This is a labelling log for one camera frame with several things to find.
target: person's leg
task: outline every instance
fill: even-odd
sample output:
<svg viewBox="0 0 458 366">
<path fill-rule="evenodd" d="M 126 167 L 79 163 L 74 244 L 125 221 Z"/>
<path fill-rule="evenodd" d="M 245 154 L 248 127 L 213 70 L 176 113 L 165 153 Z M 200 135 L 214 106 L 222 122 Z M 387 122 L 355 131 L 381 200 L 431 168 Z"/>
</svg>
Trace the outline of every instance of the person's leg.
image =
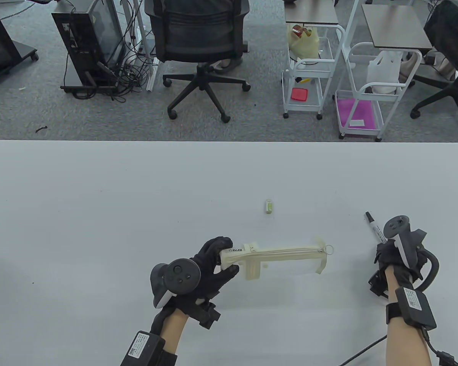
<svg viewBox="0 0 458 366">
<path fill-rule="evenodd" d="M 234 70 L 241 63 L 243 63 L 242 57 L 236 59 L 224 59 L 214 66 L 214 71 L 217 74 L 225 74 Z"/>
</svg>

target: small green object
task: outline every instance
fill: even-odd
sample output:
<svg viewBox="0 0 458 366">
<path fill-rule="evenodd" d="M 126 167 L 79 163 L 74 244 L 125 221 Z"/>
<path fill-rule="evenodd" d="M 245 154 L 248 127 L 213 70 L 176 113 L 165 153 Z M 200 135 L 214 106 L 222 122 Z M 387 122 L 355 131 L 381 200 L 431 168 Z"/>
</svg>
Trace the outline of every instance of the small green object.
<svg viewBox="0 0 458 366">
<path fill-rule="evenodd" d="M 264 206 L 264 211 L 267 214 L 271 214 L 273 212 L 273 202 L 271 200 L 266 200 L 266 204 Z"/>
</svg>

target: yellow item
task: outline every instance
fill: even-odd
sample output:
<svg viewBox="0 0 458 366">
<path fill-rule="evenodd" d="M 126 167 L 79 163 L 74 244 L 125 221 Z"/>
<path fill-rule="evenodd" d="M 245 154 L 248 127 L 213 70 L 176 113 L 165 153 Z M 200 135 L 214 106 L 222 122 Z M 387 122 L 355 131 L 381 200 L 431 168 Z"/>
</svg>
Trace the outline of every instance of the yellow item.
<svg viewBox="0 0 458 366">
<path fill-rule="evenodd" d="M 318 59 L 319 58 L 319 35 L 316 27 L 302 28 L 302 32 L 295 32 L 297 24 L 287 25 L 287 41 L 289 50 L 299 59 Z"/>
</svg>

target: black monitor stand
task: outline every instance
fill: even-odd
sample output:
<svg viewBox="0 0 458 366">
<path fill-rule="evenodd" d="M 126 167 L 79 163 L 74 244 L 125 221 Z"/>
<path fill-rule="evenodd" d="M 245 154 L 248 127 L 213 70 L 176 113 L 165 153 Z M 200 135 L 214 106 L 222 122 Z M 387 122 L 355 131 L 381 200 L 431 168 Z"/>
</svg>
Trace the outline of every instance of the black monitor stand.
<svg viewBox="0 0 458 366">
<path fill-rule="evenodd" d="M 0 76 L 8 74 L 11 68 L 17 66 L 22 61 L 30 57 L 32 61 L 39 60 L 37 49 L 28 45 L 22 44 L 15 40 L 11 40 L 7 30 L 4 28 L 0 20 L 0 44 L 10 55 L 10 61 L 0 68 Z"/>
</svg>

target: white table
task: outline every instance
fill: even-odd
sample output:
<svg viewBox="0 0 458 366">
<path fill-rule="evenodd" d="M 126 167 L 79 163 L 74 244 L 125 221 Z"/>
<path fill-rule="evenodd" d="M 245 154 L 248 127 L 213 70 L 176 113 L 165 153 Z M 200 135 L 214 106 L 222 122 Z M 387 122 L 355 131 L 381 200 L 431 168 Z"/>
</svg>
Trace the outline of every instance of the white table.
<svg viewBox="0 0 458 366">
<path fill-rule="evenodd" d="M 0 366 L 119 366 L 155 315 L 151 268 L 217 235 L 335 253 L 322 275 L 238 276 L 177 366 L 340 364 L 386 333 L 367 210 L 428 232 L 431 338 L 458 359 L 458 144 L 0 141 Z"/>
</svg>

